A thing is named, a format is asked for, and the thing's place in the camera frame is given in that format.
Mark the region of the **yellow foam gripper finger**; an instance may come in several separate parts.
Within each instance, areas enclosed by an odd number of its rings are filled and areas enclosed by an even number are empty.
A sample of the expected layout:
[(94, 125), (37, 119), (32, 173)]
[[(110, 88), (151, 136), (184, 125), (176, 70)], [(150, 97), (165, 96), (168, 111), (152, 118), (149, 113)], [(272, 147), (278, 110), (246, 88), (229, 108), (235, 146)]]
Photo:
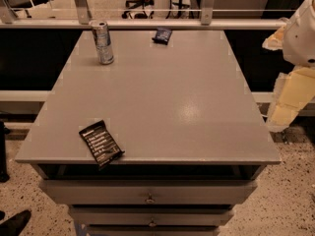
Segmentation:
[(266, 125), (277, 133), (288, 128), (298, 113), (315, 97), (315, 69), (295, 66), (276, 79)]
[(285, 27), (280, 27), (273, 34), (267, 37), (262, 47), (268, 50), (276, 51), (283, 49), (283, 40), (284, 40), (284, 30)]

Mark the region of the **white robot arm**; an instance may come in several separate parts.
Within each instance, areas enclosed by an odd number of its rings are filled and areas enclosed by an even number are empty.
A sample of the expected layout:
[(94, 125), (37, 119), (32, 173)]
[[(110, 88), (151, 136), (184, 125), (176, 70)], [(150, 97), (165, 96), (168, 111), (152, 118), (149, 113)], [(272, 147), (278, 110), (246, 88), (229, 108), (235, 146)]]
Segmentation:
[(283, 59), (294, 65), (288, 74), (279, 73), (267, 113), (269, 131), (282, 132), (315, 97), (315, 0), (304, 0), (262, 47), (281, 50)]

